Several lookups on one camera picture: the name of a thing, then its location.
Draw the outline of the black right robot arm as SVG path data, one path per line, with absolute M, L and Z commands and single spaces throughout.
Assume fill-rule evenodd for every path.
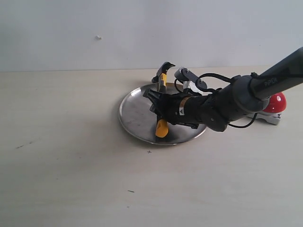
M 152 103 L 150 111 L 173 125 L 196 129 L 204 124 L 223 132 L 231 122 L 263 111 L 271 96 L 303 82 L 303 50 L 299 48 L 260 75 L 253 72 L 227 78 L 205 73 L 197 77 L 181 68 L 176 79 L 194 82 L 207 95 L 193 92 L 170 95 L 148 89 L 143 96 Z

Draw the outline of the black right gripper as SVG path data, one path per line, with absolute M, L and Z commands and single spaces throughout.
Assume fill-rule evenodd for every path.
M 169 95 L 147 89 L 143 97 L 151 101 L 152 113 L 171 124 L 204 124 L 209 128 L 213 127 L 208 110 L 211 95 L 190 96 L 181 93 Z

